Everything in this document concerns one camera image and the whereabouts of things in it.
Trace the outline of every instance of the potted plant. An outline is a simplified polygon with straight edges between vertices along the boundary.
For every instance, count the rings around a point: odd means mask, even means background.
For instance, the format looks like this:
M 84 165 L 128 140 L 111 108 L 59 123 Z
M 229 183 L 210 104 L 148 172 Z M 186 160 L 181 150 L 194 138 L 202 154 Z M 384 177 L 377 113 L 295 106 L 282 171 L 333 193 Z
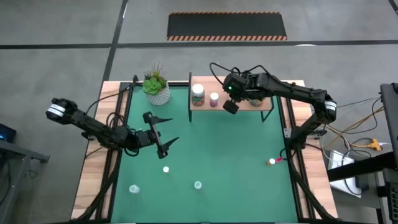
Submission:
M 159 64 L 152 67 L 152 71 L 145 74 L 143 83 L 144 92 L 150 103 L 153 105 L 163 105 L 170 99 L 170 90 L 167 80 L 160 76 L 163 67 Z

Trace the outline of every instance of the small wooden shelf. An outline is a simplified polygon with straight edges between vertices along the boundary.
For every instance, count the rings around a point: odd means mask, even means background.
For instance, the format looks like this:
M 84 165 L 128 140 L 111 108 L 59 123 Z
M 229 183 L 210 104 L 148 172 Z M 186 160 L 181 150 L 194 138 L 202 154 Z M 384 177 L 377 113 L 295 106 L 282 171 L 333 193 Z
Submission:
M 218 77 L 222 82 L 225 77 Z M 224 110 L 223 105 L 226 100 L 230 100 L 231 98 L 228 96 L 226 92 L 223 90 L 223 86 L 217 81 L 214 76 L 191 76 L 190 75 L 190 88 L 195 84 L 202 84 L 205 88 L 205 103 L 201 106 L 195 106 L 192 103 L 192 99 L 190 98 L 190 109 L 192 111 L 197 110 Z M 210 106 L 210 94 L 218 93 L 218 104 L 215 107 Z M 264 102 L 261 106 L 252 106 L 248 101 L 242 101 L 237 103 L 240 111 L 270 111 L 272 109 L 272 103 L 270 98 L 264 99 Z

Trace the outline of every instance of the black floor mat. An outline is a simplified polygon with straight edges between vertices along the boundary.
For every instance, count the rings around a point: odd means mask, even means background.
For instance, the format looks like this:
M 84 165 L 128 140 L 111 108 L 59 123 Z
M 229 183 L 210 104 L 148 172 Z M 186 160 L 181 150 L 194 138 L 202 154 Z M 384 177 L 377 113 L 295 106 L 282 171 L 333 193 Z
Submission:
M 287 40 L 279 12 L 172 12 L 170 41 Z

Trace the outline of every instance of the concrete floor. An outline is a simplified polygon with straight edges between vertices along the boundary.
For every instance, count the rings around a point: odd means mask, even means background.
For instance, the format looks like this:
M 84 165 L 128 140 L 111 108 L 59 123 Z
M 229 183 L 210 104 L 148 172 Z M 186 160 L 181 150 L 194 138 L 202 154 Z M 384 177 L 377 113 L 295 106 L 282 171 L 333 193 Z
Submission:
M 110 43 L 121 3 L 0 0 L 0 45 Z M 119 42 L 165 42 L 167 15 L 195 10 L 280 11 L 289 40 L 398 39 L 398 18 L 387 0 L 132 0 Z M 87 142 L 79 129 L 55 124 L 44 112 L 53 97 L 74 100 L 84 110 L 95 101 L 108 54 L 108 49 L 0 50 L 0 123 L 18 131 L 18 145 L 51 155 L 47 165 L 32 163 L 39 176 L 25 179 L 12 223 L 69 219 Z M 396 58 L 397 45 L 118 49 L 110 80 L 142 79 L 157 62 L 169 80 L 186 80 L 189 72 L 209 75 L 210 62 L 241 69 L 262 64 L 280 79 L 303 79 L 307 86 L 328 90 L 342 105 L 377 96 L 381 83 L 397 82 Z M 356 108 L 336 128 L 368 115 L 370 107 Z M 377 119 L 377 129 L 349 140 L 389 142 L 384 115 Z M 372 126 L 368 121 L 363 129 Z M 332 137 L 328 134 L 325 141 Z M 343 151 L 340 143 L 332 148 Z M 383 152 L 390 150 L 387 146 Z M 374 209 L 346 203 L 341 194 L 335 194 L 335 201 L 340 218 L 377 222 Z

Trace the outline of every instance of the green mat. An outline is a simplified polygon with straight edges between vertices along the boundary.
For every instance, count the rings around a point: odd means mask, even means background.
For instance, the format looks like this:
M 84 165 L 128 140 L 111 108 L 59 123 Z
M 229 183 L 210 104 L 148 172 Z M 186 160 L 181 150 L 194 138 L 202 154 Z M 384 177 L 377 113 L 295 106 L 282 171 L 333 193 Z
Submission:
M 137 157 L 123 154 L 111 221 L 297 222 L 287 163 L 266 165 L 284 147 L 277 105 L 264 123 L 258 111 L 193 111 L 190 123 L 188 87 L 170 91 L 166 105 L 153 106 L 134 87 L 128 125 L 148 129 L 142 114 L 151 111 L 173 118 L 157 124 L 162 142 L 180 139 L 165 159 L 155 146 Z M 193 187 L 197 180 L 201 190 Z M 132 184 L 138 194 L 129 192 Z

